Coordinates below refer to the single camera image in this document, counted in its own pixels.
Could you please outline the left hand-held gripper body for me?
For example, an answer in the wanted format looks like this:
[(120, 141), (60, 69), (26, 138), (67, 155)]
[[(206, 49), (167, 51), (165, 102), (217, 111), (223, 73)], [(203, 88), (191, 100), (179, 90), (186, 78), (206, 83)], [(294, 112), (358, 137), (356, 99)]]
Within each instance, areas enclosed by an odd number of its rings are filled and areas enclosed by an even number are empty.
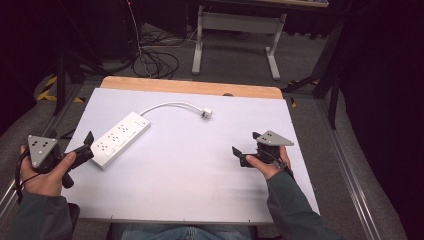
[(31, 167), (38, 174), (50, 173), (67, 156), (55, 138), (29, 135), (27, 140)]

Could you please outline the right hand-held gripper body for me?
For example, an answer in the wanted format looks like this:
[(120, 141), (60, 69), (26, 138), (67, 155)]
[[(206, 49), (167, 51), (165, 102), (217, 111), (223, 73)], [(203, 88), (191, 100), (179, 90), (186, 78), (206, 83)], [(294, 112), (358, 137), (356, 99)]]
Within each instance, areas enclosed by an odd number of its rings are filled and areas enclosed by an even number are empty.
[(280, 159), (280, 147), (293, 146), (294, 143), (291, 140), (288, 140), (273, 131), (266, 131), (255, 141), (257, 143), (257, 153), (254, 154), (255, 158), (265, 164), (272, 164), (276, 162), (284, 168), (287, 168)]

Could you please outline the white power strip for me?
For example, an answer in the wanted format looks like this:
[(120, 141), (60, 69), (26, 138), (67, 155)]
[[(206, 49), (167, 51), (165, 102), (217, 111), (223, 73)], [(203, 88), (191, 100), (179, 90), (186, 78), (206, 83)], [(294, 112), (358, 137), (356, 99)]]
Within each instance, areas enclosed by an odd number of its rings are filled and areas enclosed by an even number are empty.
[(92, 161), (106, 169), (151, 126), (149, 120), (135, 112), (129, 113), (92, 145)]

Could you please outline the person's right hand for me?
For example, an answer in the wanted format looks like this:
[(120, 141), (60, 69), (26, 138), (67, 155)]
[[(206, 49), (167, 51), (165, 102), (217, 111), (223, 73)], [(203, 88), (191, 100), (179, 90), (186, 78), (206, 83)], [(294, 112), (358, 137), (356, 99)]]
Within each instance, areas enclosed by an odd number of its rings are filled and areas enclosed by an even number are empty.
[[(291, 168), (291, 162), (289, 159), (289, 156), (287, 154), (287, 150), (285, 146), (280, 147), (280, 159), (285, 164), (285, 166), (290, 169)], [(260, 161), (259, 159), (255, 158), (254, 156), (247, 155), (246, 160), (257, 170), (259, 170), (264, 178), (266, 180), (273, 177), (275, 174), (283, 171), (283, 168), (281, 168), (279, 165), (275, 164), (265, 164), (264, 162)]]

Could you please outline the person's left hand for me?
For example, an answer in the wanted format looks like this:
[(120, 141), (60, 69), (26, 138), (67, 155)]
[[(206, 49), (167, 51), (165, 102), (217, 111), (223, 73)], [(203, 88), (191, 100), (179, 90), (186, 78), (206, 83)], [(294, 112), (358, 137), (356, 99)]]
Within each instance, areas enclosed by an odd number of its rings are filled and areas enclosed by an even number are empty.
[(68, 153), (49, 173), (38, 175), (33, 169), (29, 157), (22, 161), (20, 177), (23, 188), (28, 193), (56, 197), (62, 192), (62, 178), (75, 162), (76, 153)]

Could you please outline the white table board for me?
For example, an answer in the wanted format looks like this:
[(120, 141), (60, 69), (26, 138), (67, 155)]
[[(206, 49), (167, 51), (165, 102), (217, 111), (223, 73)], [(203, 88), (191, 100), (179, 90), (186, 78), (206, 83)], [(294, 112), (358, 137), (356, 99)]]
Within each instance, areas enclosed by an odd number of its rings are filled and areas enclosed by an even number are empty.
[(143, 113), (150, 128), (106, 169), (87, 162), (70, 173), (75, 184), (63, 194), (83, 218), (268, 224), (262, 174), (232, 153), (232, 146), (255, 152), (252, 132), (268, 130), (294, 143), (287, 152), (295, 180), (318, 206), (285, 100), (97, 88), (69, 147), (89, 131), (102, 136), (130, 112)]

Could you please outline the yellow black floor tape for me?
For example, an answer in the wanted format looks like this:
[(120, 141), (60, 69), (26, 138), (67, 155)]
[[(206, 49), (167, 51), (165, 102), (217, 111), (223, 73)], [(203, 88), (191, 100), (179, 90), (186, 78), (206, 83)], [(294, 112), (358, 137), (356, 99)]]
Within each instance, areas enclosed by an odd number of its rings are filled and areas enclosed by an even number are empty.
[(50, 79), (45, 84), (44, 88), (42, 89), (41, 93), (38, 95), (37, 100), (38, 101), (57, 101), (57, 97), (55, 95), (51, 95), (51, 90), (53, 89), (54, 84), (57, 82), (57, 77), (55, 75), (52, 75)]

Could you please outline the black metal stand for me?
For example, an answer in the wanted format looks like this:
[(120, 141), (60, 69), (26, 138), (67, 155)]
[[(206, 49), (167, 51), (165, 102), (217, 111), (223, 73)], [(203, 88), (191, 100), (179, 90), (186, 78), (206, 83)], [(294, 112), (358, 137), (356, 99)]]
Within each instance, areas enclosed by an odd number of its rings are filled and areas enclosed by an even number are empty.
[(99, 64), (88, 60), (82, 54), (75, 51), (63, 51), (56, 58), (56, 107), (54, 116), (58, 116), (64, 109), (66, 101), (66, 77), (69, 77), (73, 84), (82, 84), (85, 81), (82, 65), (91, 69), (100, 76), (111, 76), (111, 73), (103, 69)]

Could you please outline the wooden table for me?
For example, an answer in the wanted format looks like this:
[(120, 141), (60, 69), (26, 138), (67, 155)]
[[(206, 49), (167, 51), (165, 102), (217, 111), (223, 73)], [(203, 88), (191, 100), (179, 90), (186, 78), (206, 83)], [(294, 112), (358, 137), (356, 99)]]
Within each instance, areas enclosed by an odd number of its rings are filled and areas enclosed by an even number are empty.
[(121, 90), (189, 93), (266, 99), (283, 98), (281, 90), (277, 87), (119, 76), (105, 77), (100, 87)]

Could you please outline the black tripod stand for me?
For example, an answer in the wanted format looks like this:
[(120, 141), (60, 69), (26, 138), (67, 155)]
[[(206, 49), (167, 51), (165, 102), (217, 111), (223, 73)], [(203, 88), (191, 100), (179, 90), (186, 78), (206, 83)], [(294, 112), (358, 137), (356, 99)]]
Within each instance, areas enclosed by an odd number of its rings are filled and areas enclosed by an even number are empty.
[(306, 86), (307, 84), (318, 81), (318, 85), (312, 92), (315, 99), (323, 99), (328, 91), (331, 91), (327, 118), (332, 129), (336, 128), (335, 118), (340, 88), (337, 71), (340, 67), (341, 61), (337, 58), (337, 48), (344, 25), (344, 20), (337, 21), (327, 39), (326, 44), (324, 45), (323, 50), (321, 51), (312, 73), (299, 82), (289, 84), (287, 87), (282, 89), (283, 93), (290, 93)]

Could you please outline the wooden desk top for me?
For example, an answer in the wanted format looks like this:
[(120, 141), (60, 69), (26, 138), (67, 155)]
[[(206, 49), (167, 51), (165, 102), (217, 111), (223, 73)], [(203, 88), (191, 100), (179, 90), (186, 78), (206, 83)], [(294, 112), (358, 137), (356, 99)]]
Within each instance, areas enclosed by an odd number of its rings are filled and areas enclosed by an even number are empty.
[(328, 0), (205, 0), (205, 1), (221, 1), (231, 3), (257, 3), (257, 4), (276, 4), (289, 6), (307, 6), (307, 7), (328, 7)]

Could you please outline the aluminium floor rail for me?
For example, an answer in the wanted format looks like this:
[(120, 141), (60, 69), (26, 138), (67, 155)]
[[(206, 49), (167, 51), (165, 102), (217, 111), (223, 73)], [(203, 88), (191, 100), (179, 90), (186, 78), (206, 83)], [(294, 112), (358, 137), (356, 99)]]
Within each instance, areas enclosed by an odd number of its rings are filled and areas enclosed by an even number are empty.
[(346, 158), (345, 151), (342, 148), (339, 135), (335, 129), (332, 128), (329, 120), (328, 113), (326, 109), (325, 102), (323, 100), (316, 100), (315, 104), (320, 116), (324, 121), (325, 128), (330, 135), (331, 142), (335, 148), (337, 155), (337, 162), (349, 191), (351, 200), (361, 222), (362, 228), (365, 232), (367, 240), (382, 240), (381, 235), (377, 229), (373, 216), (371, 214), (367, 198), (364, 194), (362, 186), (359, 183), (359, 180), (353, 171), (353, 168)]
[[(66, 153), (60, 151), (55, 127), (60, 123), (77, 93), (78, 87), (73, 87), (65, 98), (64, 106), (52, 117), (48, 127), (41, 136), (29, 135), (27, 137), (28, 144), (17, 160), (14, 180), (11, 182), (6, 194), (0, 201), (0, 217), (7, 216), (13, 206), (22, 201), (23, 187), (27, 181), (41, 174), (48, 174), (66, 156)], [(28, 158), (31, 170), (34, 174), (28, 179), (22, 180), (21, 167), (25, 158)]]

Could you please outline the grey metal desk frame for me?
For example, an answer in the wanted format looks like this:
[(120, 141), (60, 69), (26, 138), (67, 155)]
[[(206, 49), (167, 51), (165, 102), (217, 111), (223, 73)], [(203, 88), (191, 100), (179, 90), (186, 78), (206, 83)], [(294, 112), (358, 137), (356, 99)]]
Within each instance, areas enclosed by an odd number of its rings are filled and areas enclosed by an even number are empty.
[(194, 50), (192, 73), (198, 75), (202, 59), (202, 34), (204, 30), (240, 31), (248, 33), (272, 34), (273, 40), (270, 46), (264, 49), (272, 79), (278, 81), (281, 76), (275, 59), (275, 51), (278, 46), (287, 15), (282, 13), (278, 18), (234, 15), (224, 13), (209, 13), (200, 5), (197, 14), (197, 39)]

